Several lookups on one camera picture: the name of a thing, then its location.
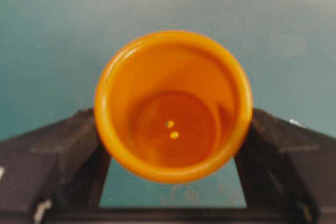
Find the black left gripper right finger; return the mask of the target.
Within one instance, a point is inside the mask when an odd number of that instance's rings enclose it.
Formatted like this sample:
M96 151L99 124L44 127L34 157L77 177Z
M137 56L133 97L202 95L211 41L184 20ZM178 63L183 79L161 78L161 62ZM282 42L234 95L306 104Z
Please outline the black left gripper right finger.
M335 138L254 109L235 156L248 209L335 223Z

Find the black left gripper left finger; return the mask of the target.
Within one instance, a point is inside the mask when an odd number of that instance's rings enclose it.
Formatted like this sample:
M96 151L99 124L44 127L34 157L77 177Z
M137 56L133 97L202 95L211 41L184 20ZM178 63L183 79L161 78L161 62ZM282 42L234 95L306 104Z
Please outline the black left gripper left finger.
M110 164L92 109L1 141L1 223L50 208L97 208Z

